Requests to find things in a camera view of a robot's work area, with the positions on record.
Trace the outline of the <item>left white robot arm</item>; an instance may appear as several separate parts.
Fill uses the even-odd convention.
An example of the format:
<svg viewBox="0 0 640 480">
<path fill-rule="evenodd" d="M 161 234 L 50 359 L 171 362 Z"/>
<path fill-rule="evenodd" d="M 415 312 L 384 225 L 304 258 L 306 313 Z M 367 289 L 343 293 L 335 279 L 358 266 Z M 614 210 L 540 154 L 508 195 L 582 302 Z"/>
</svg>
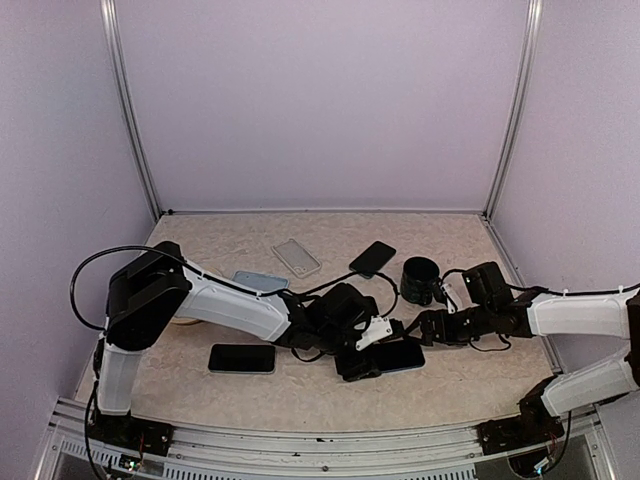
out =
<svg viewBox="0 0 640 480">
<path fill-rule="evenodd" d="M 106 332 L 95 398 L 102 430 L 121 445 L 140 434 L 130 415 L 144 353 L 173 318 L 221 325 L 288 349 L 357 354 L 396 328 L 376 301 L 339 277 L 298 293 L 251 289 L 186 259 L 178 244 L 139 247 L 109 280 Z"/>
</svg>

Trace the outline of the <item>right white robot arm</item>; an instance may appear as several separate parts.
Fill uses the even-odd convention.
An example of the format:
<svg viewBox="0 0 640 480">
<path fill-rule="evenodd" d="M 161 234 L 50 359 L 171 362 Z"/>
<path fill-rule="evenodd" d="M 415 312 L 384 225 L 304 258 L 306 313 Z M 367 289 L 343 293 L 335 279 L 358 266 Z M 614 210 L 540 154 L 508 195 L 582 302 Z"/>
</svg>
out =
<svg viewBox="0 0 640 480">
<path fill-rule="evenodd" d="M 638 287 L 595 293 L 528 289 L 517 298 L 508 293 L 500 301 L 486 294 L 474 307 L 457 312 L 426 310 L 410 327 L 420 328 L 421 336 L 411 337 L 408 329 L 392 326 L 385 317 L 374 317 L 357 325 L 354 351 L 370 358 L 383 340 L 396 334 L 411 345 L 450 347 L 470 344 L 487 334 L 505 339 L 586 335 L 629 342 L 627 348 L 599 362 L 542 381 L 521 399 L 511 433 L 523 444 L 535 442 L 546 432 L 551 418 L 639 389 Z"/>
</svg>

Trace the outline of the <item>black phone near mug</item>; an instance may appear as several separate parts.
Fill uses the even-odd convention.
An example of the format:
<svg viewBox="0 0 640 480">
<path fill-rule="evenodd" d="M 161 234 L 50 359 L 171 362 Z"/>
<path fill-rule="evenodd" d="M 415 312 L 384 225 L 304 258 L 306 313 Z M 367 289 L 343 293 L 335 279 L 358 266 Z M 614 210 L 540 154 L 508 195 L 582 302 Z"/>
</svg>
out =
<svg viewBox="0 0 640 480">
<path fill-rule="evenodd" d="M 395 255 L 397 250 L 382 241 L 374 241 L 349 264 L 349 269 L 370 279 L 379 272 Z"/>
</svg>

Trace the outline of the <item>clear white phone case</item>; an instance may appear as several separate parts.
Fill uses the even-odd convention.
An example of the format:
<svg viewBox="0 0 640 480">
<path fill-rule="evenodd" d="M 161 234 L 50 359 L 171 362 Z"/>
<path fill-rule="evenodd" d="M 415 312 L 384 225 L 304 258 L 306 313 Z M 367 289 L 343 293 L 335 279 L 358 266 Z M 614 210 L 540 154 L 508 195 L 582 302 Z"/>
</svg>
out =
<svg viewBox="0 0 640 480">
<path fill-rule="evenodd" d="M 307 278 L 322 268 L 321 262 L 293 238 L 272 246 L 271 250 L 297 278 Z"/>
</svg>

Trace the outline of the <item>light blue phone case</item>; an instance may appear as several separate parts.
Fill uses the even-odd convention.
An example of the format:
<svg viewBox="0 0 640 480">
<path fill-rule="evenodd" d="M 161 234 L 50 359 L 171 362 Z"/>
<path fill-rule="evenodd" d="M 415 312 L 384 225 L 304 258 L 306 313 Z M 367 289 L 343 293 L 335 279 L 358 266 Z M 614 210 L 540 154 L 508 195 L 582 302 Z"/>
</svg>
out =
<svg viewBox="0 0 640 480">
<path fill-rule="evenodd" d="M 236 271 L 231 280 L 249 289 L 263 292 L 282 290 L 289 286 L 287 278 L 251 271 Z"/>
</svg>

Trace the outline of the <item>black phone front table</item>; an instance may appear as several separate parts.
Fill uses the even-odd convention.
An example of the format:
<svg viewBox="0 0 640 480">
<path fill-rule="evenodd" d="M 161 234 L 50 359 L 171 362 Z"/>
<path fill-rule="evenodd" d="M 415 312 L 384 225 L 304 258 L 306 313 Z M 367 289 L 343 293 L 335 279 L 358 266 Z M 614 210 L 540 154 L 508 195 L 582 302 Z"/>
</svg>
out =
<svg viewBox="0 0 640 480">
<path fill-rule="evenodd" d="M 270 374 L 275 371 L 272 345 L 214 344 L 208 369 L 217 373 Z"/>
</svg>

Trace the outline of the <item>dark green mug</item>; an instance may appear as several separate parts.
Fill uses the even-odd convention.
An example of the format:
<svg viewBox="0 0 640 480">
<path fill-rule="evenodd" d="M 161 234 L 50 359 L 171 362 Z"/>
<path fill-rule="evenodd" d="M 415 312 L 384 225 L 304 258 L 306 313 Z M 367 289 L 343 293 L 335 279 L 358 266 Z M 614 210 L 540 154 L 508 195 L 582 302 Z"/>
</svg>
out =
<svg viewBox="0 0 640 480">
<path fill-rule="evenodd" d="M 433 301 L 433 288 L 440 269 L 431 259 L 415 256 L 403 264 L 400 294 L 410 304 L 428 306 Z"/>
</svg>

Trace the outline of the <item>beige round plate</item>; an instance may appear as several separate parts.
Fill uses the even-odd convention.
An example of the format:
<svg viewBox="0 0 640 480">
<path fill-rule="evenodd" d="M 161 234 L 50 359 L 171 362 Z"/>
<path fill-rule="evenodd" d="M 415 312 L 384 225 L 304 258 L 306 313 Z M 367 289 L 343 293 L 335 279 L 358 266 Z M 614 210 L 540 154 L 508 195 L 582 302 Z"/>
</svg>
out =
<svg viewBox="0 0 640 480">
<path fill-rule="evenodd" d="M 185 317 L 174 317 L 170 321 L 170 324 L 176 327 L 191 327 L 200 323 L 203 323 L 203 320 Z"/>
</svg>

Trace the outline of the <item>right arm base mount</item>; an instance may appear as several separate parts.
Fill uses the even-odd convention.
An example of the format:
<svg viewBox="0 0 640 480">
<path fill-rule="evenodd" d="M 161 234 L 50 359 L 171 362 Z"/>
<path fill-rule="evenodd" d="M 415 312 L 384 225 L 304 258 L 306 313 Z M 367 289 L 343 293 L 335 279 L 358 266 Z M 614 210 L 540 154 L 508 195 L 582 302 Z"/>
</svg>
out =
<svg viewBox="0 0 640 480">
<path fill-rule="evenodd" d="M 563 437 L 559 416 L 551 415 L 540 397 L 526 397 L 519 403 L 520 413 L 477 425 L 476 431 L 484 455 L 517 450 Z"/>
</svg>

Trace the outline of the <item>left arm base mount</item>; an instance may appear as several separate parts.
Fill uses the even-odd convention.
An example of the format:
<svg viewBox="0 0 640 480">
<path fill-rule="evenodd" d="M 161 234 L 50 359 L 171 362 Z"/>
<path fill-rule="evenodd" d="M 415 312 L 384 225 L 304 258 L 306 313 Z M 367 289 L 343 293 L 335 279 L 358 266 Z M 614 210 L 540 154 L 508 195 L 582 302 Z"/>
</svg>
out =
<svg viewBox="0 0 640 480">
<path fill-rule="evenodd" d="M 142 419 L 127 413 L 123 416 L 93 413 L 88 423 L 88 437 L 105 444 L 166 457 L 173 439 L 174 426 Z"/>
</svg>

